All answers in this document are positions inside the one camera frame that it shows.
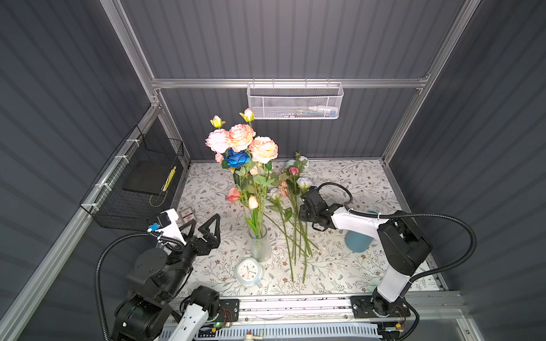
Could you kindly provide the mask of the pink peony spray stem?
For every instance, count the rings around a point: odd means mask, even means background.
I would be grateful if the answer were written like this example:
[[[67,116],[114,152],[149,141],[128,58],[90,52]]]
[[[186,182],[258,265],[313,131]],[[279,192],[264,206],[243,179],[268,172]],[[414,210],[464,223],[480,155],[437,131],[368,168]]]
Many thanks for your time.
[[[222,163],[224,154],[230,148],[230,138],[228,131],[223,129],[223,125],[226,123],[219,116],[214,116],[210,120],[215,130],[209,133],[206,139],[206,146],[215,152],[215,160],[217,163]]]

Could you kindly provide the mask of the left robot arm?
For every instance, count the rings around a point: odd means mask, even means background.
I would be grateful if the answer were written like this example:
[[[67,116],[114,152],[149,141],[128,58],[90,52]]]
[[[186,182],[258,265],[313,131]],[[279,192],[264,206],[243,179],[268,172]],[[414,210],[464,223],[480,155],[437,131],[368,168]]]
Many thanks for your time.
[[[195,222],[189,223],[190,232],[184,237],[185,245],[172,247],[161,237],[166,248],[155,247],[143,252],[127,278],[132,292],[115,311],[115,322],[107,340],[155,340],[163,331],[165,322],[174,317],[178,321],[171,340],[193,340],[207,321],[220,311],[220,294],[207,286],[199,286],[183,300],[178,313],[171,306],[173,299],[185,286],[198,256],[206,256],[220,246],[220,215],[215,214],[194,234]]]

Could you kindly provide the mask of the clear ribbed glass vase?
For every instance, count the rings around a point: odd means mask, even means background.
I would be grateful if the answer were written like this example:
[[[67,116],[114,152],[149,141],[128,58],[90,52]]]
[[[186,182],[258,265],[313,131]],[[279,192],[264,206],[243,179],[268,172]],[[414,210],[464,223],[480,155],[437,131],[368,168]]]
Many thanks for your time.
[[[268,236],[268,230],[265,227],[254,230],[248,229],[250,238],[250,254],[258,262],[266,262],[271,257],[271,244]]]

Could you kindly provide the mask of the blue rose stem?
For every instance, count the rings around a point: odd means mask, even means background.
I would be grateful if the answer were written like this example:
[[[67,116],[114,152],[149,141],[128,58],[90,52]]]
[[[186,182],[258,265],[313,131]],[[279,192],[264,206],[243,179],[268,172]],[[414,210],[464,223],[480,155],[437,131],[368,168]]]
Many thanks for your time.
[[[227,200],[231,203],[238,201],[245,209],[248,209],[246,189],[249,184],[246,164],[250,161],[250,156],[246,151],[235,152],[233,149],[228,149],[223,154],[223,160],[220,163],[222,169],[229,170],[232,173],[234,182],[233,187],[228,192]]]

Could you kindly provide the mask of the teal ceramic vase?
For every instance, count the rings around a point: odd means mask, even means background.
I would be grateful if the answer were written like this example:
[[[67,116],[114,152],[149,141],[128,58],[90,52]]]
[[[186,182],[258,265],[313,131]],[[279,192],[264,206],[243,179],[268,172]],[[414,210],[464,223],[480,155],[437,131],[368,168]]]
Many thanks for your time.
[[[345,243],[352,252],[363,253],[378,239],[378,227],[372,218],[349,215],[348,226]]]

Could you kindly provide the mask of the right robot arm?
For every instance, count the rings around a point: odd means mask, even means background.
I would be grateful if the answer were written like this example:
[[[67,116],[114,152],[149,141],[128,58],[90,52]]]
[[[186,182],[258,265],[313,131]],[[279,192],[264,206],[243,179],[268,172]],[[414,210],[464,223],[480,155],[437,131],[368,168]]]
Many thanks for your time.
[[[379,317],[387,317],[402,306],[402,297],[411,287],[410,278],[432,251],[415,219],[401,210],[383,217],[379,213],[350,210],[344,204],[328,205],[316,186],[301,195],[301,200],[300,219],[319,225],[320,231],[355,232],[382,245],[388,269],[368,305]]]

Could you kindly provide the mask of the pink tulip stem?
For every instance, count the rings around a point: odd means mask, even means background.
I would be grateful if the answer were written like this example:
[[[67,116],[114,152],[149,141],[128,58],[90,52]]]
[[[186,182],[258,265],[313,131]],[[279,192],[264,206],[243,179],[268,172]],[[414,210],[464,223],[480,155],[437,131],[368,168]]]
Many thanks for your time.
[[[250,217],[245,220],[251,230],[250,234],[256,239],[261,238],[263,236],[262,213],[256,196],[249,197],[247,207],[250,211]]]

